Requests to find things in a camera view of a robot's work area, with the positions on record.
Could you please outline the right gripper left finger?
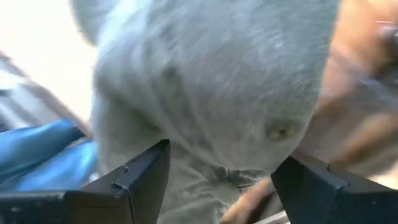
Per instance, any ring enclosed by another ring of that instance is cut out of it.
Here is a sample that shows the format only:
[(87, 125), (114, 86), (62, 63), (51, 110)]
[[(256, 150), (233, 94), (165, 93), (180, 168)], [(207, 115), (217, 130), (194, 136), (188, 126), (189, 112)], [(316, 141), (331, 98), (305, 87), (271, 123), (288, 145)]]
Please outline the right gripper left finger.
[(161, 140), (80, 190), (1, 193), (3, 224), (156, 224), (169, 179)]

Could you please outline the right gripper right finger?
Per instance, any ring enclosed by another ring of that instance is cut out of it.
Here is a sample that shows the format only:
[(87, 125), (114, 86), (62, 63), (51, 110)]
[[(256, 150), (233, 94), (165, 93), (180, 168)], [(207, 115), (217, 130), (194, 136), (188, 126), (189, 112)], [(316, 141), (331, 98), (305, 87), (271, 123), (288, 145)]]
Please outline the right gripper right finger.
[(291, 224), (397, 224), (397, 191), (306, 154), (271, 175)]

